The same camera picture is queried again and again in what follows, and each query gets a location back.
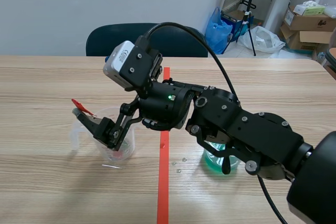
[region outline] red tape line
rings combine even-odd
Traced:
[[[163,69],[163,79],[170,78],[170,68]],[[159,184],[157,189],[157,224],[169,224],[169,131],[160,135]]]

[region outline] chair backrest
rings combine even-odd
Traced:
[[[87,56],[109,56],[114,48],[129,40],[133,43],[154,23],[115,24],[95,29],[86,42]],[[190,28],[205,41],[196,29]],[[151,37],[150,45],[164,57],[208,57],[207,50],[187,32],[177,27],[162,27]]]

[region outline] metal stand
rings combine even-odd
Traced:
[[[245,0],[241,0],[241,3],[242,4],[246,4],[246,1]],[[244,14],[243,22],[240,24],[238,30],[233,35],[233,38],[239,32],[238,37],[236,39],[236,43],[237,43],[238,42],[238,38],[240,37],[240,34],[242,33],[243,26],[247,25],[248,33],[250,35],[250,40],[251,40],[251,44],[252,44],[253,53],[254,53],[254,56],[257,56],[256,55],[256,51],[254,49],[254,44],[253,44],[252,35],[251,35],[251,25],[250,25],[250,22],[249,22],[251,20],[251,11],[250,11],[251,10],[251,5],[254,6],[254,8],[252,7],[252,9],[255,9],[255,5],[252,4],[252,0],[248,0],[248,2],[247,2],[246,5],[247,5],[247,8],[246,8],[246,11],[245,11],[245,14]],[[227,49],[227,47],[230,45],[231,42],[232,42],[232,39],[229,41],[229,43],[225,47],[223,53],[225,52],[225,50]]]

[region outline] robotic arm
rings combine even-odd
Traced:
[[[243,110],[230,82],[232,92],[172,79],[158,82],[162,55],[150,48],[149,39],[156,29],[165,25],[178,26],[193,35],[181,25],[162,23],[140,36],[135,45],[125,41],[117,46],[108,58],[104,74],[125,91],[134,90],[138,94],[133,102],[121,105],[117,121],[98,119],[74,109],[77,119],[95,139],[116,151],[133,123],[142,121],[147,128],[156,131],[181,129],[186,123],[185,129],[196,137],[200,146],[216,157],[236,156],[246,163],[246,172],[258,175],[261,183],[261,178],[290,181],[289,209],[303,221],[333,223],[336,132],[326,136],[314,150],[280,116]],[[218,63],[215,54],[210,52]],[[222,65],[220,67],[228,80]],[[192,101],[194,111],[187,120]],[[139,117],[133,118],[136,110],[139,110]],[[226,144],[226,148],[219,151],[209,142]],[[222,172],[230,173],[229,158],[224,159]]]

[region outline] glass beaker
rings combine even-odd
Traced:
[[[98,111],[95,115],[98,118],[110,118],[114,122],[117,120],[119,115],[119,107],[110,107]],[[130,157],[135,149],[135,136],[134,136],[134,125],[131,125],[124,141],[122,142],[120,149],[118,151],[113,151],[108,149],[105,145],[100,143],[98,140],[94,139],[92,134],[77,120],[72,124],[72,130],[69,133],[69,138],[71,142],[71,148],[73,150],[79,149],[79,133],[86,132],[88,136],[94,141],[97,149],[101,153],[102,157],[109,161],[121,161]]]
[[[225,150],[225,144],[215,144],[215,143],[209,143],[209,144],[213,148],[215,148],[219,151]],[[206,164],[210,168],[216,170],[217,172],[222,172],[222,163],[223,163],[223,160],[224,160],[223,157],[215,157],[213,154],[208,152],[206,149],[204,149],[203,155],[205,157]],[[240,160],[235,156],[230,156],[229,158],[230,158],[230,163],[231,163],[231,171],[233,171],[239,165]]]

